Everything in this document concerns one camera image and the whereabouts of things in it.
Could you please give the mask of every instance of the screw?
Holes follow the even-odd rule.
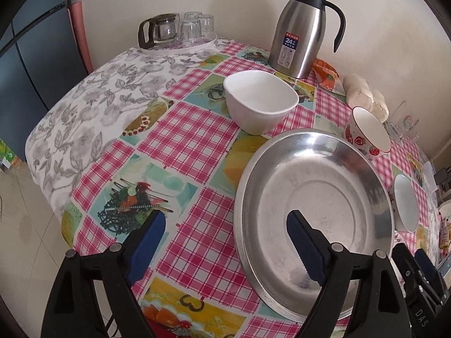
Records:
[[[332,244],[332,250],[336,251],[337,253],[342,252],[344,247],[340,243],[333,243]]]
[[[65,256],[66,258],[73,258],[75,257],[75,254],[77,254],[77,252],[74,249],[69,249],[67,250]]]
[[[114,243],[114,244],[110,245],[110,251],[112,251],[112,252],[118,252],[121,249],[122,249],[121,243]]]
[[[376,250],[376,256],[380,259],[384,259],[387,256],[387,254],[385,254],[383,250]]]

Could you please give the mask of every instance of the floral tablecloth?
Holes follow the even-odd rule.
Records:
[[[26,143],[33,177],[80,254],[122,242],[153,209],[165,213],[159,249],[133,286],[149,323],[166,327],[165,334],[271,338],[299,329],[246,280],[233,239],[235,190],[269,138],[296,128],[341,136],[351,110],[343,97],[318,87],[313,72],[295,80],[275,72],[267,58],[262,49],[223,39],[205,51],[159,58],[131,48],[68,92]],[[262,136],[232,122],[223,95],[226,76],[250,69],[279,76],[299,95],[298,106]],[[399,173],[412,179],[420,225],[396,233],[395,241],[411,252],[423,248],[435,263],[439,221],[423,181],[426,160],[416,145],[394,143],[372,165],[386,187]]]

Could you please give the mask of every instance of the gray floral pattern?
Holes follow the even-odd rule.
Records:
[[[25,145],[34,181],[60,219],[83,174],[148,104],[207,57],[205,51],[151,57],[134,47],[119,54],[69,91],[33,129]]]

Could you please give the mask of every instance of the teapot handle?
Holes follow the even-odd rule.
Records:
[[[334,53],[335,53],[338,49],[338,46],[341,43],[341,40],[343,39],[344,29],[346,28],[346,19],[344,18],[343,12],[339,9],[339,7],[337,5],[334,5],[333,3],[331,3],[328,0],[323,0],[323,3],[324,3],[324,6],[328,6],[331,9],[334,9],[335,12],[340,17],[340,28],[338,29],[337,37],[335,37],[335,40],[334,40]]]
[[[144,38],[144,24],[149,23],[149,40],[146,42]],[[138,28],[138,44],[139,47],[143,49],[149,49],[152,48],[155,45],[155,42],[153,41],[153,27],[154,27],[153,18],[144,20],[141,24],[139,24]]]

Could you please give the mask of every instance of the tiled floor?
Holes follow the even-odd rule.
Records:
[[[30,338],[41,335],[42,318],[68,245],[28,165],[0,172],[0,295]],[[104,317],[111,310],[102,283],[96,284]],[[110,329],[110,335],[116,327]]]

